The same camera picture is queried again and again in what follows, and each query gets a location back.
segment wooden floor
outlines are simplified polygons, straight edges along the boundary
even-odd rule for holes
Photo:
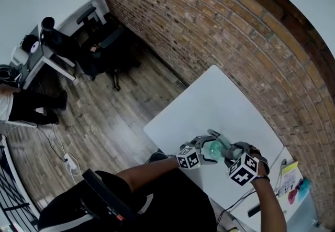
[[[67,91],[68,107],[57,112],[60,122],[55,126],[56,134],[77,158],[81,172],[90,168],[116,173],[147,161],[157,147],[143,127],[185,90],[153,55],[141,47],[135,47],[134,52],[142,65],[120,76],[120,92],[113,91],[105,73],[90,81],[80,68],[69,68],[76,76],[71,82],[46,65],[38,74],[41,86],[34,82],[36,91],[44,90],[54,97],[61,90]],[[1,133],[6,135],[11,127],[4,125]],[[63,158],[52,126],[41,129]],[[40,209],[74,185],[65,163],[40,130],[17,127],[10,131],[7,141],[23,184]],[[74,176],[76,182],[81,179]],[[216,215],[222,210],[215,204],[214,209]]]

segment black pants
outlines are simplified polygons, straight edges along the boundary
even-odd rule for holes
[[[27,121],[36,124],[49,124],[58,121],[57,115],[49,111],[47,115],[40,114],[34,109],[44,108],[60,108],[63,106],[62,99],[49,97],[40,93],[22,90],[14,93],[12,111],[10,112],[10,121]]]

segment white stripe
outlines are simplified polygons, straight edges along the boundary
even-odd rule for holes
[[[91,219],[93,219],[93,216],[91,214],[86,214],[83,217],[80,217],[79,219],[73,220],[65,224],[47,227],[40,230],[39,232],[61,232],[79,226],[82,223],[87,222]]]

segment wristband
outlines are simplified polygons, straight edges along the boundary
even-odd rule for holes
[[[268,181],[270,181],[270,178],[267,177],[266,175],[258,175],[252,180],[252,182],[257,180],[257,179],[267,179]]]

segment brick wall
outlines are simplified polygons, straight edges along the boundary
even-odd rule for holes
[[[217,65],[311,180],[320,218],[335,214],[334,58],[288,0],[107,0],[110,11],[188,83]]]

